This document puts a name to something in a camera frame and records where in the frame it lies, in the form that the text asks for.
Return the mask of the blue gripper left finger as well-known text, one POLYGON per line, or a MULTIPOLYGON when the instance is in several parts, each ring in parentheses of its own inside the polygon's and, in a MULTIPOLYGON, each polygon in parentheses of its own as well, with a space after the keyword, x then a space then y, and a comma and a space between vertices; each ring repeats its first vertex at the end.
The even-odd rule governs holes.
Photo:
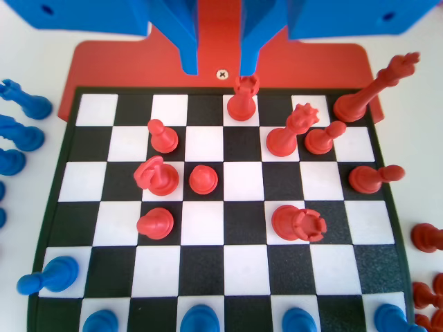
POLYGON ((20 17, 38 29, 136 36, 152 24, 179 49, 183 71, 198 73, 196 1, 21 1, 20 17))

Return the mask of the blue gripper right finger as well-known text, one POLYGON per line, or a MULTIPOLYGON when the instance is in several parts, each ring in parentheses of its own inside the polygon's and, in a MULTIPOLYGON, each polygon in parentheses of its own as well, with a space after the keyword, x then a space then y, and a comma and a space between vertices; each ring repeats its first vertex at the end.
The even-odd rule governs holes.
POLYGON ((254 74, 260 49, 284 27, 290 40, 398 35, 408 30, 437 1, 243 1, 241 76, 254 74))

